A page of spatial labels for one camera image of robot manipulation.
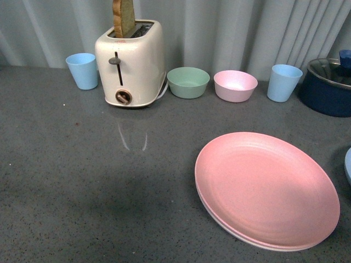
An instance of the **bread slice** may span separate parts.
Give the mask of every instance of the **bread slice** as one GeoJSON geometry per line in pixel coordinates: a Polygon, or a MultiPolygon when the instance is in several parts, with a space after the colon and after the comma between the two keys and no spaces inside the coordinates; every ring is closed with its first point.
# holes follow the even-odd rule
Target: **bread slice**
{"type": "Polygon", "coordinates": [[[114,27],[117,38],[123,38],[135,26],[133,0],[114,0],[114,27]]]}

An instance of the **plate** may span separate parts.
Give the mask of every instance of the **plate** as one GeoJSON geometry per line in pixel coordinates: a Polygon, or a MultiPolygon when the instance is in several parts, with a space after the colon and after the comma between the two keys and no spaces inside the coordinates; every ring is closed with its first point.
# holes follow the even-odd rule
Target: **plate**
{"type": "Polygon", "coordinates": [[[345,173],[347,180],[351,185],[351,148],[347,151],[345,155],[345,173]]]}
{"type": "Polygon", "coordinates": [[[264,249],[313,247],[339,220],[339,198],[323,169],[269,135],[230,133],[210,141],[197,157],[195,181],[222,228],[264,249]]]}

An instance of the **white curtain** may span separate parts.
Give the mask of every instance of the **white curtain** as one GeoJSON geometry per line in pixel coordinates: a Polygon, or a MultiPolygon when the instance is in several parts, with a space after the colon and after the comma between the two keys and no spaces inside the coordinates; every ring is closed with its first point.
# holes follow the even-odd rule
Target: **white curtain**
{"type": "MultiPolygon", "coordinates": [[[[168,71],[268,80],[274,64],[305,71],[351,49],[351,0],[134,0],[134,9],[161,23],[168,71]]],[[[64,68],[67,56],[94,53],[112,23],[112,0],[0,0],[0,65],[64,68]]]]}

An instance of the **pot lid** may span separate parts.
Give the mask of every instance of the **pot lid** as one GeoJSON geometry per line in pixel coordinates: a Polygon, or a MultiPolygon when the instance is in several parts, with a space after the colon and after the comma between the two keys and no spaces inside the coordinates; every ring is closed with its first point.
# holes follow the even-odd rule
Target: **pot lid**
{"type": "Polygon", "coordinates": [[[342,67],[337,59],[314,59],[307,69],[324,82],[351,90],[351,69],[342,67]]]}

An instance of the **toaster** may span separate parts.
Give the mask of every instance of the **toaster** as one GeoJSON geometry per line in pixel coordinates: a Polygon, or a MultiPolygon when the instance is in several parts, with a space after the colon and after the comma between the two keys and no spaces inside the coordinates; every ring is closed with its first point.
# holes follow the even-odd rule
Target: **toaster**
{"type": "Polygon", "coordinates": [[[162,27],[155,20],[136,20],[125,38],[110,28],[96,41],[95,56],[109,104],[143,107],[166,85],[162,27]]]}

